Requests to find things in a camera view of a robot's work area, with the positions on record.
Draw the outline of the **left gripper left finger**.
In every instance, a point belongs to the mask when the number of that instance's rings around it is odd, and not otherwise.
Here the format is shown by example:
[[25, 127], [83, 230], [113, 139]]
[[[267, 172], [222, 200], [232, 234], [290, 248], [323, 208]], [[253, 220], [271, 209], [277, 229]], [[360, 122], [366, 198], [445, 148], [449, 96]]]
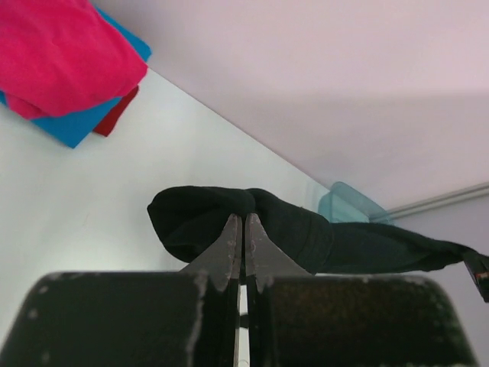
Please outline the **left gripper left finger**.
[[223, 292], [232, 280], [239, 281], [242, 235], [242, 219], [230, 215], [221, 235], [180, 273], [205, 274]]

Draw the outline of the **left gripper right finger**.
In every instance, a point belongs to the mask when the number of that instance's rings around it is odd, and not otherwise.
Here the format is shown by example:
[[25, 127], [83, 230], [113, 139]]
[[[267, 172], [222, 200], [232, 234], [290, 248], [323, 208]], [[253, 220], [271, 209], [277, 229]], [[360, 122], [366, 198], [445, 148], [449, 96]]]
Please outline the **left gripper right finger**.
[[278, 248], [268, 237], [256, 213], [244, 225], [246, 277], [262, 294], [276, 278], [305, 277], [306, 270]]

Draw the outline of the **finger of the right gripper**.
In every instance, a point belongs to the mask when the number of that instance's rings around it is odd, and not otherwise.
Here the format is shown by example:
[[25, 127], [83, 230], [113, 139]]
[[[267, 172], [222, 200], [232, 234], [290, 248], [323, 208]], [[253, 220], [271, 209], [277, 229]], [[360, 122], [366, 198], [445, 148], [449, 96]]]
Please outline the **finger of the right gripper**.
[[464, 253], [464, 263], [485, 303], [489, 302], [488, 256], [476, 251]]

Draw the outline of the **black t shirt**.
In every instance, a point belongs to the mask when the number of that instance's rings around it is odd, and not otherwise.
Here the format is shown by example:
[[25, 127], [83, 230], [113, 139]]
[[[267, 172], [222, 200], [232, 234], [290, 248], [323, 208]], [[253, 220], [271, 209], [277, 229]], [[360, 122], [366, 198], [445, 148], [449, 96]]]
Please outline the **black t shirt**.
[[311, 274], [436, 271], [462, 261], [477, 273], [488, 268], [488, 257], [467, 246], [380, 223], [331, 223], [258, 188], [172, 187], [147, 211], [164, 248], [186, 263], [221, 235], [230, 215], [256, 214], [269, 239]]

